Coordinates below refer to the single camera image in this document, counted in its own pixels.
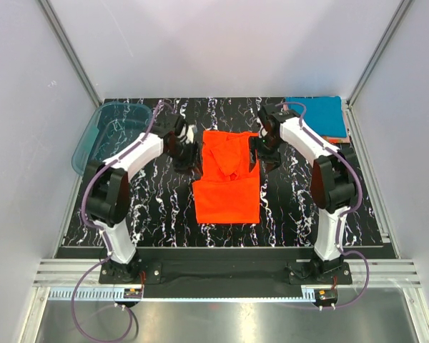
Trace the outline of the orange t-shirt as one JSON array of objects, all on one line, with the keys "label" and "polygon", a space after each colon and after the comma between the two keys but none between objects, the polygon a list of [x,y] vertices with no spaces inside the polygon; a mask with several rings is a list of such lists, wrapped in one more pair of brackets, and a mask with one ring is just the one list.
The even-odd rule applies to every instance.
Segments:
[{"label": "orange t-shirt", "polygon": [[204,131],[203,175],[192,184],[199,224],[260,222],[260,169],[250,168],[251,137],[257,134]]}]

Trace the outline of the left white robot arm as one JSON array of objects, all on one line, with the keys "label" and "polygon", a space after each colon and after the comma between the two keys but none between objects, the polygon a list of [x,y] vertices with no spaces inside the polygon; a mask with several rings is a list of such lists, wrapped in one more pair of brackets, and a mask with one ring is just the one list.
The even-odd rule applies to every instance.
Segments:
[{"label": "left white robot arm", "polygon": [[130,182],[149,162],[166,154],[180,174],[201,174],[197,127],[181,114],[163,122],[152,120],[146,130],[123,150],[103,161],[88,162],[82,181],[82,219],[101,235],[107,256],[102,271],[124,283],[143,275],[139,253],[132,243],[126,217]]}]

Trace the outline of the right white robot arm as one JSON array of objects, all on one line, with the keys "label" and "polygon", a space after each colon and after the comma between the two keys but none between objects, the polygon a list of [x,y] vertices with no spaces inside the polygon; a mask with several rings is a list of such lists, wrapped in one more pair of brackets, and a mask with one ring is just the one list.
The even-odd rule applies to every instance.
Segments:
[{"label": "right white robot arm", "polygon": [[260,131],[249,140],[250,169],[262,161],[267,172],[281,163],[281,144],[293,146],[312,167],[311,197],[319,209],[317,239],[312,259],[291,275],[302,282],[326,283],[342,269],[346,253],[342,236],[348,214],[363,200],[363,189],[352,166],[353,149],[339,149],[325,141],[305,122],[303,113],[262,105],[257,112]]}]

